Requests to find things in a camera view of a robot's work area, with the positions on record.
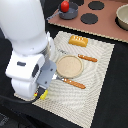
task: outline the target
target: orange object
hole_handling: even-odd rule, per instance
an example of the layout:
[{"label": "orange object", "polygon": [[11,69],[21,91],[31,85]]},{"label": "orange object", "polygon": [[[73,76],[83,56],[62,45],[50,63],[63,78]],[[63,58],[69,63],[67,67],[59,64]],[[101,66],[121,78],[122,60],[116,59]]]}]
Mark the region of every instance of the orange object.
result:
[{"label": "orange object", "polygon": [[92,57],[83,56],[83,55],[80,55],[80,54],[78,54],[78,57],[81,58],[81,59],[92,61],[92,62],[97,62],[97,59],[92,58]]},{"label": "orange object", "polygon": [[88,43],[88,39],[84,38],[84,37],[80,37],[80,36],[71,36],[69,39],[69,44],[72,45],[77,45],[77,46],[81,46],[81,47],[86,47],[87,43]]},{"label": "orange object", "polygon": [[77,82],[72,81],[72,80],[69,80],[69,79],[66,79],[66,78],[64,79],[64,82],[65,82],[65,83],[68,83],[68,84],[70,84],[70,85],[76,86],[76,87],[78,87],[78,88],[81,88],[81,89],[85,89],[85,88],[86,88],[85,85],[80,84],[80,83],[77,83]]}]

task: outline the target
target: utensil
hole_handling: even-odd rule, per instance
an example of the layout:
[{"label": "utensil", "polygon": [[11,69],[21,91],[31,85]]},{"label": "utensil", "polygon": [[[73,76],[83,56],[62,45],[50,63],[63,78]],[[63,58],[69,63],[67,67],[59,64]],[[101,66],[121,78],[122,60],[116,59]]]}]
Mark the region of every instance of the utensil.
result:
[{"label": "utensil", "polygon": [[76,86],[76,87],[81,88],[81,89],[85,89],[86,88],[85,85],[83,85],[83,84],[80,84],[78,82],[74,82],[74,81],[69,80],[69,79],[66,79],[66,78],[60,78],[56,74],[53,75],[53,78],[52,79],[53,80],[61,80],[61,81],[65,82],[65,83],[67,83],[67,84]]},{"label": "utensil", "polygon": [[75,18],[78,15],[78,5],[73,2],[69,2],[69,10],[67,12],[62,12],[61,11],[61,4],[58,6],[58,13],[50,16],[47,18],[47,20],[50,20],[54,16],[58,15],[60,18],[65,19],[65,20],[70,20]]},{"label": "utensil", "polygon": [[125,30],[128,30],[128,4],[119,7],[116,11],[116,15],[119,25]]},{"label": "utensil", "polygon": [[[66,51],[63,51],[61,49],[58,49],[60,52],[62,53],[65,53],[65,54],[70,54],[69,52],[66,52]],[[88,61],[92,61],[92,62],[97,62],[97,59],[96,58],[92,58],[92,57],[88,57],[88,56],[84,56],[84,55],[80,55],[80,54],[75,54],[75,53],[72,53],[73,55],[76,55],[78,56],[79,58],[81,59],[84,59],[84,60],[88,60]]]}]

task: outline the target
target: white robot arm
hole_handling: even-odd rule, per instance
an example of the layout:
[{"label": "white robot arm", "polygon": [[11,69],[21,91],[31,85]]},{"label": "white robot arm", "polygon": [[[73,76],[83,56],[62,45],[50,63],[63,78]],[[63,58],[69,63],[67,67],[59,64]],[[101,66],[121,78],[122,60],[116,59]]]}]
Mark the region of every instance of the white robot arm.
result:
[{"label": "white robot arm", "polygon": [[41,71],[50,70],[49,58],[55,50],[53,39],[45,33],[40,0],[0,0],[0,27],[13,48],[6,75],[12,78],[15,92],[30,99]]}]

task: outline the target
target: burner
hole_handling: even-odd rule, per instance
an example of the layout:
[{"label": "burner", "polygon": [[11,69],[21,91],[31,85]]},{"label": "burner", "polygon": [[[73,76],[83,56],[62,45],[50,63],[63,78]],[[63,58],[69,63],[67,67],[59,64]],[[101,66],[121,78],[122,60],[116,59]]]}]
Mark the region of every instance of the burner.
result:
[{"label": "burner", "polygon": [[81,6],[84,4],[84,0],[69,0],[69,2],[76,3],[78,6]]},{"label": "burner", "polygon": [[92,1],[88,4],[88,7],[92,10],[102,10],[104,8],[104,3],[100,1]]},{"label": "burner", "polygon": [[122,27],[120,26],[120,24],[119,24],[119,22],[118,22],[118,17],[116,17],[115,22],[116,22],[116,24],[117,24],[121,29],[124,29],[124,28],[122,28]]},{"label": "burner", "polygon": [[81,21],[85,24],[95,24],[98,21],[98,17],[92,13],[86,13],[81,16]]}]

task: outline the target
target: tabletop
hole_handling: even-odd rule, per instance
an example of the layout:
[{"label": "tabletop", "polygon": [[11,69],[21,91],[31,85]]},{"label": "tabletop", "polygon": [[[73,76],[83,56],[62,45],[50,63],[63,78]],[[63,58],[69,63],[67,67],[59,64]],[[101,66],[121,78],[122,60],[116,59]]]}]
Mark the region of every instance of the tabletop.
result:
[{"label": "tabletop", "polygon": [[[63,0],[45,1],[43,9],[45,19],[54,13],[62,1]],[[55,38],[59,31],[64,31],[106,43],[115,44],[91,128],[127,128],[128,44],[51,25],[47,20],[45,21],[45,26],[45,30],[50,32],[52,38]],[[0,33],[0,95],[18,99],[14,97],[11,79],[5,75],[5,70],[8,65],[11,52],[11,43],[7,39],[4,39],[3,34]],[[3,99],[0,99],[0,104],[11,110],[29,115],[52,126],[53,128],[80,128],[80,126],[32,104],[17,104]]]}]

